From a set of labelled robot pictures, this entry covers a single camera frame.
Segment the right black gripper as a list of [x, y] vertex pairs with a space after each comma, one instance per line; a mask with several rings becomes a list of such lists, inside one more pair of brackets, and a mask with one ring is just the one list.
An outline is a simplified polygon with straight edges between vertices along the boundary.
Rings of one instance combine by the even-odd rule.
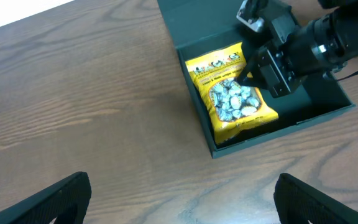
[[294, 93], [306, 80], [306, 39], [298, 21], [293, 15], [259, 18], [253, 31], [267, 41], [247, 59], [236, 82], [268, 90], [274, 98]]

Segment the black gift box with lid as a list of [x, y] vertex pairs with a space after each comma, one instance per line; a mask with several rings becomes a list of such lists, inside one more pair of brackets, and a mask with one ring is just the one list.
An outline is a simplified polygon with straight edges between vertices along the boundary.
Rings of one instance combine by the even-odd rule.
[[247, 30], [236, 19], [240, 1], [158, 0], [158, 5], [214, 159], [329, 121], [355, 106], [338, 82], [324, 80], [322, 76], [310, 76], [291, 95], [272, 98], [268, 91], [262, 90], [263, 99], [278, 113], [279, 118], [216, 144], [208, 111], [185, 62], [236, 42], [242, 42], [244, 56], [249, 58], [264, 43], [264, 39], [258, 38], [256, 33]]

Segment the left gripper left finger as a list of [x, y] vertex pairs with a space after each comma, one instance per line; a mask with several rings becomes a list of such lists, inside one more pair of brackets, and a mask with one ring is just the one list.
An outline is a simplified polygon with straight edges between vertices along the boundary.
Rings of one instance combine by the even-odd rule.
[[86, 172], [75, 172], [25, 200], [0, 211], [0, 224], [82, 224], [91, 198]]

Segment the yellow Hacks candy bag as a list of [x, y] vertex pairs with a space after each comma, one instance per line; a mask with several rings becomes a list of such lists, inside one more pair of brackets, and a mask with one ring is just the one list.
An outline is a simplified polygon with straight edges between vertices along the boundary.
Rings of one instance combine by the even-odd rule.
[[216, 144], [278, 119], [258, 88], [236, 81], [247, 65], [242, 42], [189, 59], [185, 65], [208, 110]]

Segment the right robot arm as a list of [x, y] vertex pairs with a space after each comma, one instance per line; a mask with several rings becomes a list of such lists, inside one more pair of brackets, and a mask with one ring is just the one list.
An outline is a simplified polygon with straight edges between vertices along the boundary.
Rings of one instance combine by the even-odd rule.
[[302, 27], [282, 1], [244, 1], [237, 19], [269, 39], [248, 59], [237, 82], [278, 98], [295, 92], [308, 76], [327, 78], [358, 57], [358, 1], [319, 4], [332, 12]]

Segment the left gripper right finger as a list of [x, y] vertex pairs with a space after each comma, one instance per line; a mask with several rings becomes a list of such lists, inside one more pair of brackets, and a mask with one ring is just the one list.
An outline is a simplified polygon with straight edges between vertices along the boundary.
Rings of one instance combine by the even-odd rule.
[[281, 173], [273, 194], [281, 224], [358, 224], [358, 212], [296, 177]]

